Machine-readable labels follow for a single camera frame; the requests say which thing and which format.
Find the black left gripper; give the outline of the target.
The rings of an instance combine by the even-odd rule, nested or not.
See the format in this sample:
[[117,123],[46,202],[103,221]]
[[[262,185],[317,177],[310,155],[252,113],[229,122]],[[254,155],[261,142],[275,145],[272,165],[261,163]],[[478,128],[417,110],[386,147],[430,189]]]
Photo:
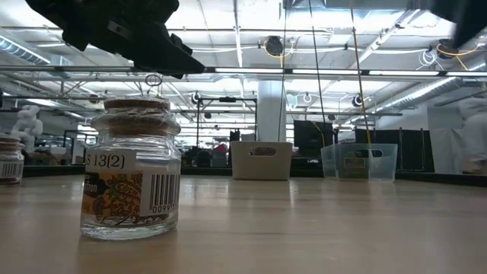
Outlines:
[[62,29],[62,39],[84,51],[89,45],[134,61],[136,68],[181,79],[205,66],[164,23],[178,0],[25,0]]

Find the cork-topped glass saffron jar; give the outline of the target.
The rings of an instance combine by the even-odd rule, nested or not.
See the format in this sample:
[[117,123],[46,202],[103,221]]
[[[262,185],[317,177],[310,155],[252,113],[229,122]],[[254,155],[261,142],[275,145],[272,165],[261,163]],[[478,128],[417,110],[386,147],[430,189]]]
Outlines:
[[24,145],[20,139],[0,133],[0,185],[20,184],[24,171]]
[[98,132],[86,151],[80,230],[102,240],[153,237],[178,222],[180,125],[162,97],[116,97],[91,120]]

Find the white column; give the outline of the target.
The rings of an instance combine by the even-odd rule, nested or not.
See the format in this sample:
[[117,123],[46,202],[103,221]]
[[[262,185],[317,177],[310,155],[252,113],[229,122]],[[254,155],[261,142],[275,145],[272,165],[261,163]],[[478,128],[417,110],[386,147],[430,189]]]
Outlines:
[[286,141],[286,97],[281,81],[259,81],[257,91],[257,139]]

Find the horizontal metal pipe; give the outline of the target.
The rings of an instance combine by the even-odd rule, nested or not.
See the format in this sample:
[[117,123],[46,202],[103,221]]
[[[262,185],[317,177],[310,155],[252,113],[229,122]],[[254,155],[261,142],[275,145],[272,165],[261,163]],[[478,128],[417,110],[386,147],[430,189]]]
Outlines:
[[11,100],[89,100],[89,101],[100,101],[107,100],[107,97],[34,97],[34,96],[11,96],[2,95],[2,99]]

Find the light grey plastic bin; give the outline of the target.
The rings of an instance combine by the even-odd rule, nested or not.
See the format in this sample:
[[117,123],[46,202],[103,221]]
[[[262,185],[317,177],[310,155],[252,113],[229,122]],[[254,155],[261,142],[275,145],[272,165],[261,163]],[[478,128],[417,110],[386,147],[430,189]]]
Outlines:
[[[255,147],[274,148],[274,156],[252,156]],[[232,177],[235,180],[288,180],[291,169],[292,144],[290,142],[231,143]]]

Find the black screen panel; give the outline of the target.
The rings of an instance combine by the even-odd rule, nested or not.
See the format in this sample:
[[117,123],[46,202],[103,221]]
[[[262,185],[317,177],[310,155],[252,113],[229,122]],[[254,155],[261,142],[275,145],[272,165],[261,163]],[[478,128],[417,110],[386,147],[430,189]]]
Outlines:
[[310,120],[295,120],[294,147],[300,157],[315,158],[321,156],[321,148],[330,146],[334,141],[332,123]]

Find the white robot figure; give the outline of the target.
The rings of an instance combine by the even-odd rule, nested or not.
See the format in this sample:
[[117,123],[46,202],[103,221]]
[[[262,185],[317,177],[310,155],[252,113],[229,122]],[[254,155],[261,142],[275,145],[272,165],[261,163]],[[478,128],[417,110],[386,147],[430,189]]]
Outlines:
[[24,142],[26,152],[33,152],[35,138],[43,133],[43,122],[37,119],[40,108],[35,105],[24,105],[18,111],[18,120],[11,130],[11,136]]

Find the clear plastic bin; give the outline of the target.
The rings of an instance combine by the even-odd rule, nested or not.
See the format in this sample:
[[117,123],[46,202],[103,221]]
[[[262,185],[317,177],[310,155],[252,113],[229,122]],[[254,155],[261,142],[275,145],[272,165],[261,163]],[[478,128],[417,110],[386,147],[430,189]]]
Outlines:
[[[344,143],[321,149],[323,175],[331,180],[395,180],[398,145]],[[344,158],[366,158],[366,168],[344,168]]]

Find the black partition panels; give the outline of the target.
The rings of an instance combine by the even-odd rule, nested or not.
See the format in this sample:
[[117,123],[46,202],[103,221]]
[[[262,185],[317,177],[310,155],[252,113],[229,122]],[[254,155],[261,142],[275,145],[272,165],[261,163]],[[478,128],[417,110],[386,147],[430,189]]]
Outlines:
[[[371,144],[398,145],[396,171],[434,172],[431,137],[428,130],[378,130],[370,131]],[[355,131],[353,143],[368,144],[365,129]]]

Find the white board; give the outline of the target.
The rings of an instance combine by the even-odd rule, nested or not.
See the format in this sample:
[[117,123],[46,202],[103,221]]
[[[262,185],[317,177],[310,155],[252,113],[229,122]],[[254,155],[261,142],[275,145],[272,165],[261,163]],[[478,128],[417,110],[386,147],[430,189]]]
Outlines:
[[462,174],[463,132],[461,129],[431,129],[431,148],[436,174]]

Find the black metal stand frame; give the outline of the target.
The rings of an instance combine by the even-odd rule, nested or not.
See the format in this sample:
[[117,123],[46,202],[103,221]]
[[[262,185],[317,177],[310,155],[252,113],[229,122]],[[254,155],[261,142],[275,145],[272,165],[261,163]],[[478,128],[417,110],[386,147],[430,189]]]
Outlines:
[[200,117],[201,113],[206,107],[209,107],[213,101],[217,100],[220,103],[236,103],[238,101],[242,102],[244,106],[246,106],[249,110],[252,110],[254,113],[254,139],[256,139],[257,135],[257,114],[258,111],[256,108],[252,108],[247,106],[247,102],[254,102],[255,105],[257,105],[258,100],[256,98],[242,98],[242,97],[218,97],[217,99],[215,98],[207,98],[207,97],[198,97],[196,98],[196,144],[199,144],[199,130],[200,130]]

